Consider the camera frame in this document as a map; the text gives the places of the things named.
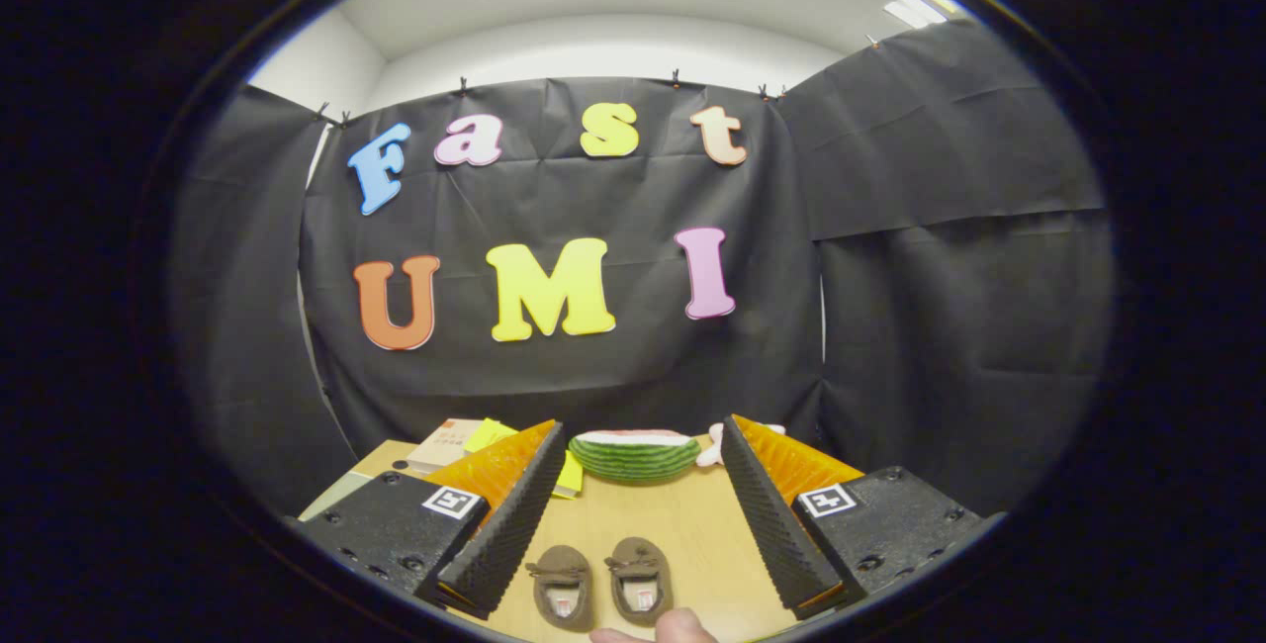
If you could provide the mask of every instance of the blue letter f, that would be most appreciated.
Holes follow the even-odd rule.
[[[360,152],[352,153],[352,158],[347,161],[349,168],[356,170],[356,177],[361,180],[361,192],[365,196],[365,201],[361,203],[361,215],[379,210],[400,191],[399,180],[389,178],[387,171],[399,173],[404,168],[404,152],[396,143],[404,142],[409,134],[408,125],[395,124]]]

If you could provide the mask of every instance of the black curtain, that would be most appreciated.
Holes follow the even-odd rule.
[[[581,115],[599,101],[637,111],[624,157],[582,152]],[[690,116],[724,106],[742,122],[741,166],[704,152]],[[443,166],[432,156],[449,122],[504,122],[503,156]],[[348,159],[408,124],[394,200],[361,214]],[[529,80],[424,97],[362,115],[332,134],[308,189],[301,273],[318,363],[358,453],[385,437],[418,440],[446,418],[515,428],[556,418],[592,428],[705,432],[732,411],[814,438],[822,368],[817,256],[793,170],[790,137],[751,92],[652,80]],[[674,234],[724,229],[725,286],[737,310],[693,322],[686,261]],[[495,342],[492,247],[525,243],[548,273],[566,242],[601,238],[610,333]],[[362,329],[353,268],[389,261],[391,318],[411,320],[403,261],[438,256],[436,327],[415,351],[385,351]]]
[[[629,156],[582,152],[599,101],[637,110]],[[706,106],[741,119],[741,166],[706,156],[689,120]],[[438,165],[448,123],[477,113],[504,122],[500,159]],[[885,39],[781,101],[530,80],[401,103],[330,129],[305,192],[311,119],[242,92],[190,171],[172,273],[204,437],[291,514],[384,439],[447,418],[700,433],[729,413],[865,471],[903,465],[990,514],[1055,462],[1096,380],[1113,258],[1094,168],[1051,94],[970,22]],[[362,215],[348,159],[401,122],[401,191]],[[737,310],[693,322],[674,234],[701,227],[727,233]],[[487,252],[525,243],[549,272],[573,238],[608,243],[615,330],[533,324],[495,342]],[[352,273],[392,263],[390,313],[406,324],[411,256],[441,261],[434,332],[385,351]]]
[[[1077,134],[963,20],[846,57],[779,111],[823,265],[824,439],[1013,508],[1084,414],[1110,328],[1110,227]]]
[[[298,514],[356,458],[322,400],[299,308],[304,182],[324,122],[244,87],[209,128],[175,210],[167,305],[203,446]]]

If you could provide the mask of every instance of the yellow letter m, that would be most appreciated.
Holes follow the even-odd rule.
[[[606,311],[603,296],[603,256],[606,243],[598,238],[567,242],[558,256],[552,275],[546,275],[527,246],[500,246],[487,252],[487,263],[496,268],[498,324],[492,339],[523,342],[532,337],[532,328],[523,322],[522,305],[528,308],[532,322],[549,337],[567,303],[562,330],[604,333],[615,328],[615,318]]]

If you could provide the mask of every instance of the orange letter u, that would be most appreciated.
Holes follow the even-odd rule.
[[[436,310],[432,304],[430,277],[439,270],[439,258],[417,256],[400,265],[411,282],[413,322],[396,327],[387,314],[387,277],[394,270],[385,261],[367,261],[352,272],[361,286],[361,324],[365,335],[376,346],[389,351],[417,349],[430,339],[436,328]]]

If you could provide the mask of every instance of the shoe pair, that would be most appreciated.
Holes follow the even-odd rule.
[[[570,630],[592,628],[592,575],[582,553],[560,544],[527,568],[536,580],[537,610],[546,620]],[[611,572],[615,610],[629,623],[655,625],[660,614],[672,608],[668,561],[655,544],[639,537],[625,538],[606,558],[606,568]]]

